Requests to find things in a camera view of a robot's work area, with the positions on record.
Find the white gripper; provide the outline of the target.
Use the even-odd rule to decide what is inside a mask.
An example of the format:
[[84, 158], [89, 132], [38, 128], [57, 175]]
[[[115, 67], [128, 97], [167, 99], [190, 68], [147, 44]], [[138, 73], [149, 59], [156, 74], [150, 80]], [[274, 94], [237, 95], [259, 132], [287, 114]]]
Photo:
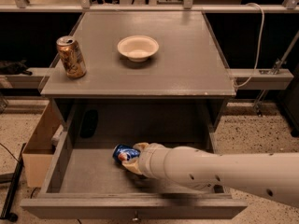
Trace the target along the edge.
[[136, 143], [133, 148], [141, 151], [139, 158], [123, 161], [121, 164], [136, 175], [148, 178], [165, 179], [164, 159], [170, 151], [168, 147], [160, 144], [146, 142]]

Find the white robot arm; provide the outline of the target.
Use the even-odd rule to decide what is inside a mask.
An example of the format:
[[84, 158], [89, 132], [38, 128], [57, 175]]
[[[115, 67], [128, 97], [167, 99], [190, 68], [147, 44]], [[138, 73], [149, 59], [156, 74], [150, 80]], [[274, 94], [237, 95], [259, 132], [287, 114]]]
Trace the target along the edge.
[[138, 143], [116, 158], [130, 172], [199, 189], [216, 184], [299, 207], [299, 155], [213, 154], [193, 147]]

